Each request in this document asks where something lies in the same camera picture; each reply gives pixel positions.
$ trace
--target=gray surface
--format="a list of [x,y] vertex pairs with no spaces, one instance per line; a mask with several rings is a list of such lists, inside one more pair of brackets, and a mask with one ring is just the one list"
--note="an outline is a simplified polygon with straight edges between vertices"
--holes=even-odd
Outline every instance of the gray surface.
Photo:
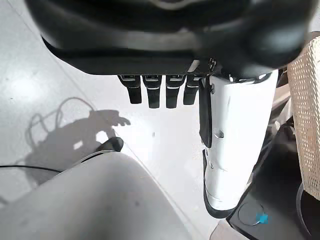
[[123,153],[71,168],[0,211],[6,240],[190,240],[151,176]]

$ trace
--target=black robotic finger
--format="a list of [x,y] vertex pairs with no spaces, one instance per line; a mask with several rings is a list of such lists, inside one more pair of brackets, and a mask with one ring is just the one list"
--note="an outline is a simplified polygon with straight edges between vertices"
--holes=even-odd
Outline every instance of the black robotic finger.
[[193,105],[195,103],[196,94],[199,90],[200,75],[189,74],[186,76],[186,84],[183,94],[183,104]]
[[130,103],[140,104],[142,102],[140,76],[139,75],[118,75],[118,78],[128,90]]
[[149,108],[159,108],[162,75],[144,75],[142,79],[148,94]]
[[179,89],[185,80],[185,75],[167,75],[165,77],[166,107],[168,109],[175,109],[177,107]]

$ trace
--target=cable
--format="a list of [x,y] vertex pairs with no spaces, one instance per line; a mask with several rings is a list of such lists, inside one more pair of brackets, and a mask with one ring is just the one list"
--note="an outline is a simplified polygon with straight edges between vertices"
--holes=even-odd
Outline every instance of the cable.
[[[245,223],[245,222],[243,222],[243,221],[241,220],[240,210],[241,210],[242,207],[243,207],[244,205],[246,205],[246,204],[249,204],[249,202],[245,202],[245,203],[243,203],[243,204],[239,207],[239,209],[238,209],[238,214],[237,214],[238,220],[240,221],[240,223],[242,223],[242,224],[245,225],[245,226],[254,227],[254,226],[256,226],[256,225],[258,225],[258,224],[260,223],[259,220],[257,220],[256,223],[254,223],[254,224],[247,224],[247,223]],[[258,202],[257,202],[257,204],[261,207],[261,209],[262,209],[262,211],[263,211],[263,214],[266,214],[266,211],[265,211],[264,206],[262,206],[262,205],[261,205],[260,203],[258,203]]]
[[304,217],[302,216],[302,212],[301,212],[301,198],[303,193],[304,193],[304,185],[303,183],[301,183],[298,189],[298,192],[296,193],[296,199],[295,199],[296,212],[298,214],[299,222],[301,227],[304,230],[305,235],[307,235],[308,237],[312,237],[311,233],[309,232],[305,224]]
[[64,100],[57,108],[56,115],[55,115],[55,129],[59,128],[59,123],[60,123],[59,118],[60,119],[62,118],[62,117],[60,117],[60,114],[62,113],[62,111],[61,111],[62,107],[70,100],[78,100],[78,101],[84,103],[85,105],[87,105],[91,109],[91,111],[93,111],[93,112],[95,111],[93,106],[91,106],[88,102],[81,99],[80,97],[76,97],[76,96],[69,97],[66,100]]
[[55,173],[62,173],[63,171],[53,169],[53,168],[48,168],[48,167],[41,167],[41,166],[28,166],[28,165],[0,165],[0,169],[5,169],[5,168],[25,168],[25,169],[39,169],[39,170],[46,170],[50,172],[55,172]]

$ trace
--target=woven material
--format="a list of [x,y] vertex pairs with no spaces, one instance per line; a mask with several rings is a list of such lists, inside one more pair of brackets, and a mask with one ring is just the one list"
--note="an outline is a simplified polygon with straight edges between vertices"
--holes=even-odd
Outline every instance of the woven material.
[[320,200],[320,37],[287,69],[303,187]]

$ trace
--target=screw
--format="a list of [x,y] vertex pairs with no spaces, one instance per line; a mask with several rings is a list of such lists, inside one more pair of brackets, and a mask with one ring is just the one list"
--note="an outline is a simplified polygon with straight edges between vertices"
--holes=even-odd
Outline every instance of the screw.
[[210,72],[212,72],[215,69],[216,64],[217,64],[217,62],[213,58],[210,58],[210,60],[209,60],[209,70],[210,70]]

